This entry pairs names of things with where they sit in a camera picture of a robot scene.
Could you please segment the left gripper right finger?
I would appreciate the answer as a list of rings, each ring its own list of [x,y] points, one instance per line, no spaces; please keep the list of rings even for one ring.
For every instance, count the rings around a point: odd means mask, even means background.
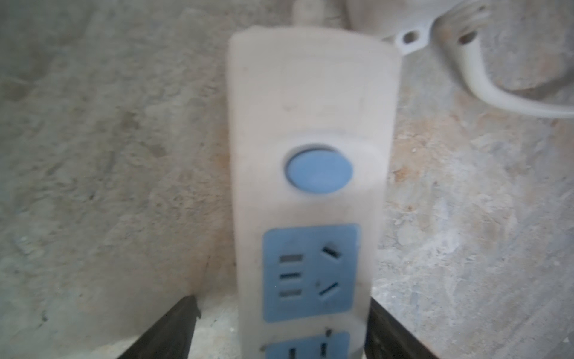
[[[439,359],[374,298],[370,301],[365,356],[367,359]]]

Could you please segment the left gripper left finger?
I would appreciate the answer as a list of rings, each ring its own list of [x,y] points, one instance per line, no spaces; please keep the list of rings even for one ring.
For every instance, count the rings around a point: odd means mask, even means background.
[[[118,359],[187,359],[200,318],[197,297],[185,296]]]

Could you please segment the small blue-socket power strip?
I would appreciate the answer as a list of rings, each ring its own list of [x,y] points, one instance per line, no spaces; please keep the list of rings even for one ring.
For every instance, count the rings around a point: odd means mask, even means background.
[[[402,56],[334,28],[253,27],[227,56],[244,358],[360,358]]]

